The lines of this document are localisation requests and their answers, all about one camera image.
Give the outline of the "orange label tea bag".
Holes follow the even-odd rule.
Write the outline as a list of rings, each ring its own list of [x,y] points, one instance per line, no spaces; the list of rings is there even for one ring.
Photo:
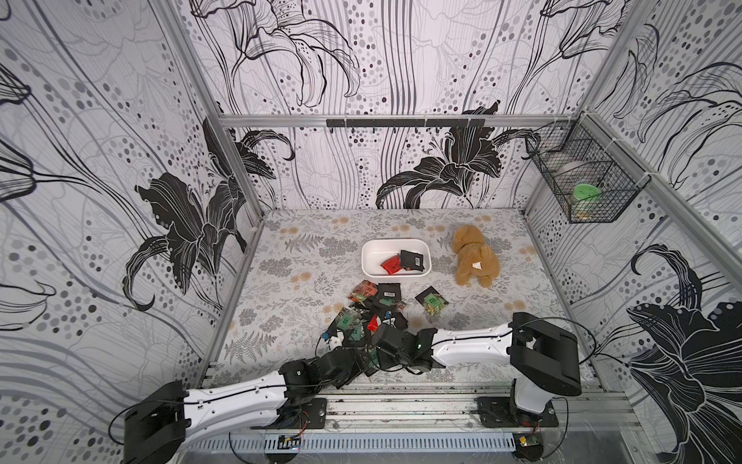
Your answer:
[[[413,251],[400,251],[400,266],[406,271],[424,272],[424,255]]]

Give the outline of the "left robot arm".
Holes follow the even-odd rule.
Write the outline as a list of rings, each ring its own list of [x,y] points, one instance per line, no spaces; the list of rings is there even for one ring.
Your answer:
[[[178,450],[239,428],[309,427],[314,398],[379,370],[378,357],[338,346],[325,355],[284,363],[254,380],[210,389],[173,381],[120,414],[123,462],[166,463]]]

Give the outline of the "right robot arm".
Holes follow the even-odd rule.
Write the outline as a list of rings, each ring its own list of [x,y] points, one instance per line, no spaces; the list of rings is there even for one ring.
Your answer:
[[[421,372],[454,365],[510,365],[514,379],[511,408],[542,415],[557,396],[583,392],[579,345],[574,334],[556,326],[556,317],[539,318],[516,312],[512,321],[482,330],[425,329],[411,334],[382,324],[371,345],[394,365]]]

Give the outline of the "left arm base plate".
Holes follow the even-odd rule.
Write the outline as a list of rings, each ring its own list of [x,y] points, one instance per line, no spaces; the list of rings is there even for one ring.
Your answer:
[[[278,410],[277,418],[269,425],[257,429],[317,430],[324,429],[328,411],[328,400],[315,397],[301,405],[286,404]]]

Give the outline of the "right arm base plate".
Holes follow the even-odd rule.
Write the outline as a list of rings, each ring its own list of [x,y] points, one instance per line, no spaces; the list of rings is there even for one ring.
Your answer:
[[[517,409],[513,400],[504,396],[479,396],[475,400],[475,413],[485,428],[556,428],[560,425],[552,402],[535,414]]]

